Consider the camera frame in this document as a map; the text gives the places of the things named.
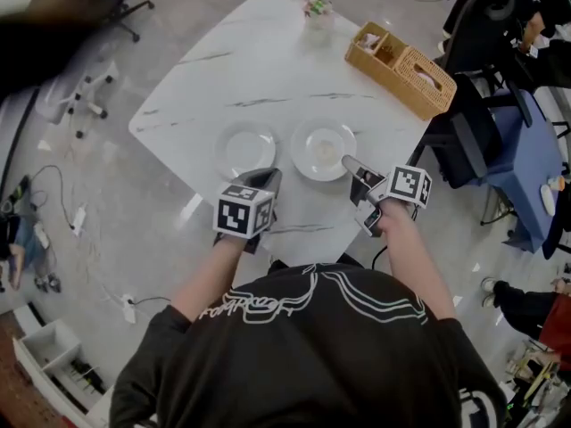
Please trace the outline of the person's right forearm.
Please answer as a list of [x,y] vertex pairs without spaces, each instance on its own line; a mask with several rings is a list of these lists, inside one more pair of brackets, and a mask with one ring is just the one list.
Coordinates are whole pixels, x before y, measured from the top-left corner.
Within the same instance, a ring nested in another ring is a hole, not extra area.
[[411,289],[439,319],[455,318],[451,292],[429,254],[404,202],[381,201],[377,227],[385,235],[393,276]]

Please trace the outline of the white tissue sheet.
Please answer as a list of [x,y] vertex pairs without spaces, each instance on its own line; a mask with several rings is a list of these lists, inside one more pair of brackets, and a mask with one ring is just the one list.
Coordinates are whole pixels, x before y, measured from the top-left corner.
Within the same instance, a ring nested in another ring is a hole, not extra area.
[[429,84],[431,87],[435,88],[438,91],[442,90],[442,85],[431,74],[429,74],[426,70],[424,70],[419,64],[416,63],[414,65],[414,71],[419,78],[425,80],[425,82]]

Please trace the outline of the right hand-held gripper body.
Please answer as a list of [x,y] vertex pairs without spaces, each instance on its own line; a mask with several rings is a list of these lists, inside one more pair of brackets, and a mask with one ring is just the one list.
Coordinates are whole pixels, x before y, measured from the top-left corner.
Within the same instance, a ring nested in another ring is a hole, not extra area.
[[369,237],[380,236],[377,222],[383,213],[380,203],[389,198],[425,209],[432,188],[432,178],[423,169],[395,165],[385,180],[366,186],[353,177],[351,200],[356,206],[355,221]]

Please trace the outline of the woven wicker basket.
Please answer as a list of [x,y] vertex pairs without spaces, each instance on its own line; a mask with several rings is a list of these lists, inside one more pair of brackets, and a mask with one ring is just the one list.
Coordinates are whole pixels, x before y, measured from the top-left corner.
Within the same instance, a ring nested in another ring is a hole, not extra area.
[[[439,65],[372,21],[352,38],[345,60],[423,121],[447,112],[457,92],[456,82]],[[441,91],[417,76],[416,63],[442,85]]]

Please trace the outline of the white power strip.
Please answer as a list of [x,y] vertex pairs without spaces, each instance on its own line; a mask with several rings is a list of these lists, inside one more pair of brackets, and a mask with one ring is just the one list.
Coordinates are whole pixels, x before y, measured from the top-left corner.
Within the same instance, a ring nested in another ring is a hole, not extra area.
[[78,210],[71,223],[72,232],[77,237],[79,237],[81,234],[86,216],[87,216],[87,206],[85,203],[82,203],[79,205]]
[[131,295],[123,294],[121,297],[122,302],[122,312],[124,319],[131,325],[137,322],[136,312],[135,312],[135,302]]

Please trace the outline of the black printed t-shirt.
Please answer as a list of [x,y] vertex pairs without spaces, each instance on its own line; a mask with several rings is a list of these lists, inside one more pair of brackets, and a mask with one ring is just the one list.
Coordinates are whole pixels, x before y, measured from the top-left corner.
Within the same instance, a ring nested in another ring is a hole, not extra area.
[[291,267],[195,320],[167,307],[114,384],[110,428],[501,428],[460,322],[355,266]]

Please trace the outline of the white oval device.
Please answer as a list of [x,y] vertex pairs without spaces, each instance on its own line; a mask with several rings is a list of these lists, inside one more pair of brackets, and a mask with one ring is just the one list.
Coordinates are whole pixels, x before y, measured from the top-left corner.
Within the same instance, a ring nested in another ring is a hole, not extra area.
[[548,185],[542,185],[540,188],[540,194],[546,213],[550,217],[554,217],[556,214],[556,201],[553,197],[552,190]]

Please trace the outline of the white open cabinet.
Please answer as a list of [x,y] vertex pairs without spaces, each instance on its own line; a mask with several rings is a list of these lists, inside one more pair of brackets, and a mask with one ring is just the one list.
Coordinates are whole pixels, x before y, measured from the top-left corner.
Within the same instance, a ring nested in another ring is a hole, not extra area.
[[109,428],[112,388],[84,357],[78,336],[61,319],[45,322],[33,304],[16,308],[23,331],[12,341],[24,376],[74,428]]

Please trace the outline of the white cup with flowers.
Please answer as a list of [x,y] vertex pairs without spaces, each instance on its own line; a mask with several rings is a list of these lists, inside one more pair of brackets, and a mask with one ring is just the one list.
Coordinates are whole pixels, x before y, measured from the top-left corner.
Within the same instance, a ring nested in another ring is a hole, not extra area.
[[331,0],[302,0],[302,13],[309,29],[329,30],[334,25]]

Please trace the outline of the white office chair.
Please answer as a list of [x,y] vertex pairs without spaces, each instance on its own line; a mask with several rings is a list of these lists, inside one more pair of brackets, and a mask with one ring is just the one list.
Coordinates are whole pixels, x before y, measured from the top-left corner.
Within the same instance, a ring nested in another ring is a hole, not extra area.
[[59,125],[64,118],[68,118],[71,127],[72,119],[81,111],[88,111],[99,119],[107,119],[109,112],[95,101],[95,96],[102,86],[110,85],[118,78],[119,70],[115,61],[110,61],[98,76],[85,70],[74,81],[69,81],[60,75],[40,87],[35,111],[54,125]]

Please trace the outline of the blue cloth-covered table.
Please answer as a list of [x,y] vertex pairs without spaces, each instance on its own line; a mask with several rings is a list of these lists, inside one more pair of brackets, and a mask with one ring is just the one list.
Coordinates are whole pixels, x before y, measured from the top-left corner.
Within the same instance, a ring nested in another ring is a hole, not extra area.
[[532,125],[517,106],[492,109],[501,135],[501,153],[488,166],[484,182],[500,189],[517,214],[507,245],[535,253],[546,241],[552,222],[543,204],[541,187],[561,174],[563,159],[551,123],[533,95],[522,92]]

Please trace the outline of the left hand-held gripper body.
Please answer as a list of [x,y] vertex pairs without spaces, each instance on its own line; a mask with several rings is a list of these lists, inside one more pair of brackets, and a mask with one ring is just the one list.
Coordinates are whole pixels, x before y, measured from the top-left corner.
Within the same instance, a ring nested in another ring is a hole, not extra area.
[[255,253],[261,234],[274,221],[276,194],[258,188],[223,184],[214,205],[213,230],[220,236],[231,235],[246,240],[244,251]]

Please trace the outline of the person's left forearm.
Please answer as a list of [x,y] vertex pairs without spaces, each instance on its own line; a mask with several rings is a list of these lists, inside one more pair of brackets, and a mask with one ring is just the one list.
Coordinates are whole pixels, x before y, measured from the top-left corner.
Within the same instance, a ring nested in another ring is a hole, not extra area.
[[172,308],[188,321],[194,322],[231,288],[246,243],[243,238],[223,236],[213,246],[206,260],[173,296],[170,304]]

